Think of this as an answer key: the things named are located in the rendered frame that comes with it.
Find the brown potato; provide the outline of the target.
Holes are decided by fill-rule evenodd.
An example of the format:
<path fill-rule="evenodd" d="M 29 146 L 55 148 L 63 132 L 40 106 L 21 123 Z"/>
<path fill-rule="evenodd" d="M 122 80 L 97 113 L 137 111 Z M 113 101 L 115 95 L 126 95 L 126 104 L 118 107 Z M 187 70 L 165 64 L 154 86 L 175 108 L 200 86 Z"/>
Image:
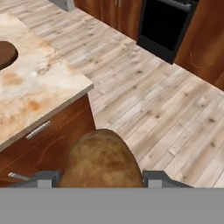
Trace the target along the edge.
<path fill-rule="evenodd" d="M 110 129 L 82 136 L 71 149 L 58 187 L 143 187 L 128 145 Z"/>

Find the brown wooden cupboard run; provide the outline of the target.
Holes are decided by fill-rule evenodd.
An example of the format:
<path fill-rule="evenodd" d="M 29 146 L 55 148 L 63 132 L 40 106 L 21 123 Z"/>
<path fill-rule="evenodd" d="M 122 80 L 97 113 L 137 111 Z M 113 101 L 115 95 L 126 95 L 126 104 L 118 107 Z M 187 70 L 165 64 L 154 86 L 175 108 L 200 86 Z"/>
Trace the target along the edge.
<path fill-rule="evenodd" d="M 143 0 L 74 0 L 74 5 L 137 40 Z"/>

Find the grey metal object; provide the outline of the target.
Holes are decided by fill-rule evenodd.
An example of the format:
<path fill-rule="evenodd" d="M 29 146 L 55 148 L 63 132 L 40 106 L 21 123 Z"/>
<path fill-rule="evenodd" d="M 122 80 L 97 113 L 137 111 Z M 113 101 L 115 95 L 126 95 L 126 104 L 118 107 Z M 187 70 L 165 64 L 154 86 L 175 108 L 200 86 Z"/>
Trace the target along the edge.
<path fill-rule="evenodd" d="M 49 2 L 57 5 L 64 11 L 73 11 L 75 9 L 74 0 L 48 0 Z"/>

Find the brown wooden cutting board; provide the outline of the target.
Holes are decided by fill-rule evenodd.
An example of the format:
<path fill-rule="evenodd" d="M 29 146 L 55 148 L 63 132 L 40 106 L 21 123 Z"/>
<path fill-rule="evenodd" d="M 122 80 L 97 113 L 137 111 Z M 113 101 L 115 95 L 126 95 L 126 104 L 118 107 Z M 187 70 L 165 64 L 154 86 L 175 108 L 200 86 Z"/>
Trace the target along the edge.
<path fill-rule="evenodd" d="M 18 50 L 8 41 L 0 41 L 0 70 L 10 66 L 18 58 Z"/>

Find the brown wooden tall cupboard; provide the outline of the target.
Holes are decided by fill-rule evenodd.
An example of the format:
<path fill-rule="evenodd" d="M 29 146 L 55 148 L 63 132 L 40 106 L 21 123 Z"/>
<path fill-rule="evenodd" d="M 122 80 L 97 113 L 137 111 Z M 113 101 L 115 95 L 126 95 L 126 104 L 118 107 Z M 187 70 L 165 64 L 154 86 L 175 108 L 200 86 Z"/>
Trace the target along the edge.
<path fill-rule="evenodd" d="M 199 0 L 175 63 L 224 91 L 224 0 Z"/>

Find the black oven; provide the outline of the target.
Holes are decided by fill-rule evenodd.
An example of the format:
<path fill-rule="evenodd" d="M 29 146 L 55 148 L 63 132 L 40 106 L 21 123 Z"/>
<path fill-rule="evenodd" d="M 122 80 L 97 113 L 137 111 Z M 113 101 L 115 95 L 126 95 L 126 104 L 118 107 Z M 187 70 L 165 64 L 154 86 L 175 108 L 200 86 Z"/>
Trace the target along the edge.
<path fill-rule="evenodd" d="M 136 44 L 172 64 L 199 0 L 143 0 Z"/>

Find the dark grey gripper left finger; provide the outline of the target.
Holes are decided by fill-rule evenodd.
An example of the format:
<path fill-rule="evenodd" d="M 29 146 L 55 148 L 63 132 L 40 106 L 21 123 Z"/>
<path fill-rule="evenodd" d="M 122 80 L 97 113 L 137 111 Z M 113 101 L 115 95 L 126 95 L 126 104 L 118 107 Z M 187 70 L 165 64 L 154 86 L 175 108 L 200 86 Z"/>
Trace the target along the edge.
<path fill-rule="evenodd" d="M 56 187 L 60 178 L 60 171 L 38 171 L 33 176 L 29 177 L 27 181 L 20 181 L 10 187 L 23 187 L 23 188 L 53 188 Z"/>

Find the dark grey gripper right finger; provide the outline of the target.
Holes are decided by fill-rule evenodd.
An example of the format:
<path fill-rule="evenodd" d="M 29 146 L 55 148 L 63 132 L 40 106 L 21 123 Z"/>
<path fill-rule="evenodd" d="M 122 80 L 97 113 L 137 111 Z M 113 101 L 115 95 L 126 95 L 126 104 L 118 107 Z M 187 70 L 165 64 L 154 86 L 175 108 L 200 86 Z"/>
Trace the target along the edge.
<path fill-rule="evenodd" d="M 143 171 L 143 184 L 148 188 L 190 187 L 170 178 L 164 171 Z"/>

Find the brown wooden drawer front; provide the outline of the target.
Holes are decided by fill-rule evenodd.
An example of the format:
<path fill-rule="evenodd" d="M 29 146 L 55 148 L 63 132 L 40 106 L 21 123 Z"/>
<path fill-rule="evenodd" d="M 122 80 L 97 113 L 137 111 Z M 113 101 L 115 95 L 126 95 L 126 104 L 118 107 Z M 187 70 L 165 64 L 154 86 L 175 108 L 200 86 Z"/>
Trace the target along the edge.
<path fill-rule="evenodd" d="M 0 187 L 19 182 L 8 176 L 10 172 L 31 177 L 40 171 L 63 171 L 74 143 L 94 129 L 92 112 L 87 108 L 46 136 L 36 135 L 33 143 L 24 139 L 25 144 L 14 143 L 1 151 Z"/>
<path fill-rule="evenodd" d="M 62 169 L 74 143 L 95 129 L 88 95 L 62 109 L 33 132 L 0 152 L 0 171 L 14 165 Z"/>

